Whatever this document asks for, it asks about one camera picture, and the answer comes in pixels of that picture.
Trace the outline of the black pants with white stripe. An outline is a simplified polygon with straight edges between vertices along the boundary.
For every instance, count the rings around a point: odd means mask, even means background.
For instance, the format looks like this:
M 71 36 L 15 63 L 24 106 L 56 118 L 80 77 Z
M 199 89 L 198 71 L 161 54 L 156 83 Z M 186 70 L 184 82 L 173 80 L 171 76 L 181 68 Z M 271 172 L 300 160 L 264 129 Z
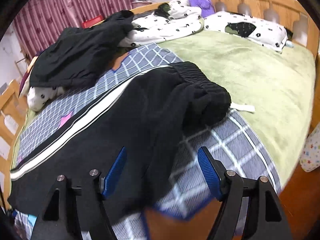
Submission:
M 116 224 L 168 193 L 183 135 L 221 122 L 231 102 L 228 91 L 191 62 L 136 74 L 71 117 L 11 171 L 9 204 L 38 215 L 57 176 L 77 183 L 93 169 L 106 175 L 125 150 L 119 181 L 103 201 Z

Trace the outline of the colourful dotted fabric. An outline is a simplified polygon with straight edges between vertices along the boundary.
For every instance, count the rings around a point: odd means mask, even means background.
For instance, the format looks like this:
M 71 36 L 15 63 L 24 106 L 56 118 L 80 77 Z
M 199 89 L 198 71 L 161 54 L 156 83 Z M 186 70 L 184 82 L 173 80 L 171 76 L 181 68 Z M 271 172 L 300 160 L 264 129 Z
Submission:
M 320 166 L 320 123 L 308 135 L 299 162 L 305 172 Z

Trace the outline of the grey checked blanket with stars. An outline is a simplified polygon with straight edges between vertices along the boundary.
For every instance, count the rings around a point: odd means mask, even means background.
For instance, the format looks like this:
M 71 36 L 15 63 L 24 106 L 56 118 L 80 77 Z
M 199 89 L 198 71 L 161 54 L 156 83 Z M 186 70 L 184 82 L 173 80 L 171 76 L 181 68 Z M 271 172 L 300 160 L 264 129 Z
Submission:
M 118 70 L 107 71 L 92 88 L 68 92 L 38 114 L 28 112 L 25 127 L 16 142 L 13 165 L 20 164 L 54 135 L 63 126 L 63 118 L 75 116 L 131 76 L 181 59 L 154 43 L 135 48 L 121 61 Z M 266 147 L 240 113 L 231 109 L 220 124 L 183 137 L 169 177 L 170 191 L 155 206 L 161 214 L 190 220 L 212 200 L 196 156 L 201 146 L 207 147 L 226 168 L 250 179 L 266 176 L 276 192 L 281 191 L 278 172 Z

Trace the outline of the green bed sheet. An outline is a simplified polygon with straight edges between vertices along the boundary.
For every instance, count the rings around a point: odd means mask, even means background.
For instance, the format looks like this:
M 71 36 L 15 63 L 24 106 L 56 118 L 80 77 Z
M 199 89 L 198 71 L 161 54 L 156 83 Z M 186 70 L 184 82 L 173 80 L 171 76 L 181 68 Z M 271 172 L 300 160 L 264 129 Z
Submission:
M 164 42 L 183 61 L 195 63 L 211 81 L 228 90 L 232 101 L 253 105 L 245 120 L 266 146 L 285 186 L 297 165 L 312 117 L 315 60 L 305 47 L 285 47 L 281 53 L 237 36 L 201 31 Z M 68 113 L 76 113 L 103 92 L 143 68 L 141 49 L 120 67 L 106 72 L 95 87 L 75 90 L 57 98 L 40 113 L 29 112 L 14 146 L 14 165 L 51 136 Z

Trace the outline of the purple cream folded blanket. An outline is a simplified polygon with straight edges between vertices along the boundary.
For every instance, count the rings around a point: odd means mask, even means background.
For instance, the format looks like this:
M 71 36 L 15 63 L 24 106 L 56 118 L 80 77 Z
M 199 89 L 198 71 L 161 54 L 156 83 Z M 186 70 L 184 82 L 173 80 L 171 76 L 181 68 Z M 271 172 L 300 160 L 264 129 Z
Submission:
M 38 56 L 33 57 L 20 83 L 19 97 L 27 96 L 30 89 L 30 75 Z

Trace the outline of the black jacket pile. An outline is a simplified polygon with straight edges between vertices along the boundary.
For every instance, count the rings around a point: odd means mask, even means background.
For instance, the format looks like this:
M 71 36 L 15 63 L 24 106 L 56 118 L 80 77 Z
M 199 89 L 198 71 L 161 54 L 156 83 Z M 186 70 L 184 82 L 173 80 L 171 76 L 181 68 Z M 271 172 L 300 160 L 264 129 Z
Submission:
M 132 31 L 133 12 L 121 10 L 90 28 L 68 27 L 37 58 L 31 87 L 92 87 L 107 70 L 118 45 Z

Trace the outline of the white floral pillow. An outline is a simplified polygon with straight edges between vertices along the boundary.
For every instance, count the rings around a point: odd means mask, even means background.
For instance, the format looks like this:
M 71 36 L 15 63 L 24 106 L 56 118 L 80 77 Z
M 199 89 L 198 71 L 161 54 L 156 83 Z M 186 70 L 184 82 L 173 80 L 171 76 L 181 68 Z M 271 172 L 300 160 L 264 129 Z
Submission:
M 204 28 L 246 38 L 279 53 L 288 40 L 285 27 L 276 22 L 226 11 L 204 18 Z

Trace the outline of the red chair right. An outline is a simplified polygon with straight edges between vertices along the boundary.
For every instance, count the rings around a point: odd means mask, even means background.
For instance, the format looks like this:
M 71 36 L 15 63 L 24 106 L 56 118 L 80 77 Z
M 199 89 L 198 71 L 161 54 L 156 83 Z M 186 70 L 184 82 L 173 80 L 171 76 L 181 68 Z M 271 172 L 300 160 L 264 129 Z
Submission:
M 86 20 L 85 22 L 82 22 L 81 27 L 82 28 L 90 28 L 103 20 L 104 20 L 103 16 L 99 15 L 99 16 L 94 17 L 92 19 Z

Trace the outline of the maroon striped curtain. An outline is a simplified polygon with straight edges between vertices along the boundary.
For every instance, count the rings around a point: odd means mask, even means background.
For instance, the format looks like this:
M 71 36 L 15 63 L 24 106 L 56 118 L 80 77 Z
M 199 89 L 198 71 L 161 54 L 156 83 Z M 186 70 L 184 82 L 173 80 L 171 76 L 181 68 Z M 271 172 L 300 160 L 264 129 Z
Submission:
M 81 27 L 99 15 L 106 18 L 132 9 L 134 0 L 29 0 L 13 20 L 20 45 L 30 57 L 55 43 L 67 27 Z

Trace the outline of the white floral quilt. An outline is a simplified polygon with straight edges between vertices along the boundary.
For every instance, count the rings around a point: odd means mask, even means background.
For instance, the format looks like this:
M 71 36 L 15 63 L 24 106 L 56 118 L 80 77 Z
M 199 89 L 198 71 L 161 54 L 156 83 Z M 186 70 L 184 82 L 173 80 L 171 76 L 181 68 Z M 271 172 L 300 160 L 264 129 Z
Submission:
M 202 29 L 201 9 L 191 7 L 188 0 L 171 0 L 158 8 L 143 14 L 133 14 L 133 29 L 121 40 L 118 52 L 107 65 L 107 70 L 114 67 L 121 48 L 137 48 L 151 43 L 162 43 L 189 36 Z M 27 98 L 28 107 L 38 112 L 49 100 L 62 95 L 68 89 L 63 87 L 31 87 Z

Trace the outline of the purple plush toy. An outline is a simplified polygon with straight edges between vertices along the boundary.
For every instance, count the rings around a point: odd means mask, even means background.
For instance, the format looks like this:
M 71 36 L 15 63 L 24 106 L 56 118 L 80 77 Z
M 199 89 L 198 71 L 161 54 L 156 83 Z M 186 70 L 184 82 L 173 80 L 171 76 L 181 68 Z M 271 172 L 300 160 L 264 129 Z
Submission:
M 211 0 L 189 0 L 191 7 L 199 7 L 201 9 L 202 18 L 207 18 L 215 14 L 215 9 Z

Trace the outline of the wooden bed frame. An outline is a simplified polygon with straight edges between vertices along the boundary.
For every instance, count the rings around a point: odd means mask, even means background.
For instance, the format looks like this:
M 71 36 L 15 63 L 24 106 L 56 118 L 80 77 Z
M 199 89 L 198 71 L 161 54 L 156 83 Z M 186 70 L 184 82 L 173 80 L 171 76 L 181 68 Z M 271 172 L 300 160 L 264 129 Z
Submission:
M 303 63 L 302 71 L 306 73 L 311 69 L 315 75 L 312 85 L 317 86 L 319 75 L 319 28 L 297 0 L 211 0 L 215 10 L 229 9 L 232 12 L 242 10 L 250 12 L 254 17 L 274 20 L 293 32 L 295 44 L 303 47 L 308 55 L 312 55 L 310 64 Z M 1 95 L 1 108 L 10 114 L 18 123 L 18 130 L 12 134 L 4 126 L 1 118 L 1 134 L 11 142 L 9 159 L 1 159 L 1 170 L 9 172 L 17 158 L 18 139 L 21 132 L 28 126 L 28 122 L 34 119 L 28 110 L 25 98 L 18 96 L 18 83 L 15 80 Z

